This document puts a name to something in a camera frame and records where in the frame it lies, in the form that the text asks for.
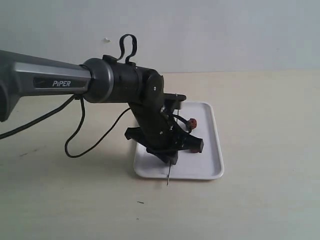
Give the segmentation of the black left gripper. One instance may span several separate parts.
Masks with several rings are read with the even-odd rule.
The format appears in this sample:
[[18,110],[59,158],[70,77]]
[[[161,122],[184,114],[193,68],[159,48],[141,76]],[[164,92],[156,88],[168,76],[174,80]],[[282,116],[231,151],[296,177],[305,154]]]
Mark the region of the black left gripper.
[[178,151],[202,150],[202,138],[191,135],[189,119],[165,108],[154,109],[137,103],[129,104],[138,127],[129,127],[124,136],[146,147],[149,154],[165,164],[176,165]]

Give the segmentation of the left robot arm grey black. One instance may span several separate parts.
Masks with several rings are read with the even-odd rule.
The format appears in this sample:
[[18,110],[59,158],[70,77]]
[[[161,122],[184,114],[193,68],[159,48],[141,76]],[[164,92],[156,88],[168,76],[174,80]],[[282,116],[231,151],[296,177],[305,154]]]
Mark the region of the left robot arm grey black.
[[176,115],[186,97],[164,92],[156,70],[119,63],[110,56],[81,65],[18,54],[0,53],[0,120],[6,121],[22,97],[70,95],[89,103],[126,103],[138,126],[125,137],[143,145],[164,163],[176,164],[178,152],[203,151],[204,142],[191,134],[194,120]]

